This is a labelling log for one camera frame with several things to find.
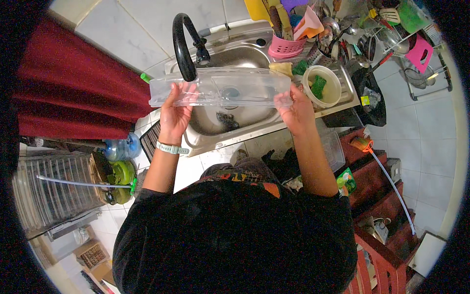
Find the left hand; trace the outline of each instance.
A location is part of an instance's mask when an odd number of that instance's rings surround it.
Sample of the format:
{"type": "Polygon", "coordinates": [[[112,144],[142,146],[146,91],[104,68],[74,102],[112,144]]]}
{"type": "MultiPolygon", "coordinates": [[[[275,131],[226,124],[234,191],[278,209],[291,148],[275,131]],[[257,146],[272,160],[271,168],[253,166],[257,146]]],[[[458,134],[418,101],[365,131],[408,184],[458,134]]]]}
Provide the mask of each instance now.
{"type": "Polygon", "coordinates": [[[192,106],[174,106],[174,101],[178,98],[181,92],[186,92],[184,101],[195,101],[198,92],[196,91],[196,84],[191,86],[186,83],[179,85],[173,83],[172,91],[165,103],[162,105],[160,115],[160,136],[158,140],[163,144],[181,146],[181,139],[183,133],[188,127],[189,120],[191,119],[192,106]]]}

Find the sink counter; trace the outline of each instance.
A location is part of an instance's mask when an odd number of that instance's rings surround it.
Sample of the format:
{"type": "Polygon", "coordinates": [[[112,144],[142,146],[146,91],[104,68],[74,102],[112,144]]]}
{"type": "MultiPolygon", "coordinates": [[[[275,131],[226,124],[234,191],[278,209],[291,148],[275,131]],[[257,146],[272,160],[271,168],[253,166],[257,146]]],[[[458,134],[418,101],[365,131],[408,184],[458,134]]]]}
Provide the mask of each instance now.
{"type": "MultiPolygon", "coordinates": [[[[208,49],[209,54],[214,56],[214,62],[216,63],[216,66],[252,68],[267,68],[269,64],[273,62],[292,62],[293,66],[295,66],[299,61],[306,58],[311,48],[310,43],[307,42],[303,52],[298,56],[285,59],[273,58],[267,53],[269,45],[271,44],[271,39],[272,32],[256,32],[247,35],[241,35],[230,40],[211,42],[211,44],[207,45],[206,48],[208,49]],[[259,39],[266,41],[266,44],[264,46],[258,45],[259,42],[257,42],[257,40],[259,39]]],[[[195,49],[193,48],[190,50],[190,53],[193,57],[193,60],[195,60],[195,49]]],[[[351,81],[351,77],[344,67],[339,63],[336,63],[333,64],[330,69],[338,76],[340,80],[342,88],[341,98],[338,104],[333,107],[326,109],[316,108],[316,118],[360,104],[359,98],[351,81]]],[[[176,60],[169,61],[165,64],[165,73],[168,74],[177,71],[179,71],[179,68],[176,60]]],[[[230,132],[216,135],[203,135],[201,134],[200,130],[199,132],[196,130],[196,123],[190,123],[184,134],[183,147],[190,149],[190,152],[187,156],[192,157],[235,143],[243,142],[258,136],[269,134],[284,128],[286,128],[286,125],[277,112],[273,112],[272,114],[265,117],[262,121],[230,132]]]]}

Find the green handle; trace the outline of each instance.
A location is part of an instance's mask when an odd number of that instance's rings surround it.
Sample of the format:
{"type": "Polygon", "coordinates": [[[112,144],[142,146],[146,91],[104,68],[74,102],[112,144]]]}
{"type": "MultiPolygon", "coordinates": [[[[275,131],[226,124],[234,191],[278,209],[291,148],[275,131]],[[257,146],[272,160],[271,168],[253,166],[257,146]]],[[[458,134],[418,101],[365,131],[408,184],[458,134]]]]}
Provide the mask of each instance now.
{"type": "Polygon", "coordinates": [[[141,74],[141,79],[144,80],[147,84],[150,84],[150,77],[145,73],[141,74]]]}

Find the clear plastic container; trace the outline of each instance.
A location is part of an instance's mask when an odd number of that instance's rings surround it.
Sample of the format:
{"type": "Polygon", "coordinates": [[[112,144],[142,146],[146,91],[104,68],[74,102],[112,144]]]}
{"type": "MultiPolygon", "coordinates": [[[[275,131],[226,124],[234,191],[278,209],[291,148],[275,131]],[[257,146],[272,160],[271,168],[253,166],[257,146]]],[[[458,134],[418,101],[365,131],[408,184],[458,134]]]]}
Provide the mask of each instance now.
{"type": "MultiPolygon", "coordinates": [[[[150,106],[160,107],[167,99],[172,83],[186,83],[181,73],[167,74],[150,81],[150,106]]],[[[212,67],[197,69],[197,79],[184,84],[175,106],[216,105],[216,106],[265,106],[274,108],[274,97],[283,96],[280,106],[292,105],[290,99],[290,78],[269,69],[212,67]],[[197,92],[192,99],[185,99],[187,93],[197,92]]]]}
{"type": "Polygon", "coordinates": [[[104,142],[104,156],[111,162],[134,159],[142,150],[139,137],[134,133],[129,133],[126,140],[106,139],[104,142]]]}
{"type": "Polygon", "coordinates": [[[341,146],[338,133],[327,133],[321,135],[320,138],[329,167],[334,173],[346,164],[345,154],[343,153],[343,147],[341,146]]]}

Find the person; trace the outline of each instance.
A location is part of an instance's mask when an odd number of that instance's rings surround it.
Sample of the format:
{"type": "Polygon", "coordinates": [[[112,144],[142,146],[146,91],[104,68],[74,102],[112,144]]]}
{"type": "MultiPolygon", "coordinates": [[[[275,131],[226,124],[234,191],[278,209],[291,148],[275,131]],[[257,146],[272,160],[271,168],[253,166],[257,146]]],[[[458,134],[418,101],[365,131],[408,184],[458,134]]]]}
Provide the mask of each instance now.
{"type": "MultiPolygon", "coordinates": [[[[181,146],[192,106],[161,109],[159,142],[181,146]]],[[[186,94],[185,99],[194,99],[186,94]]],[[[342,293],[357,252],[348,197],[340,197],[311,101],[291,85],[275,104],[294,138],[303,182],[295,195],[259,159],[210,167],[173,194],[179,155],[156,149],[116,238],[122,293],[342,293]],[[282,107],[282,99],[292,99],[282,107]]]]}

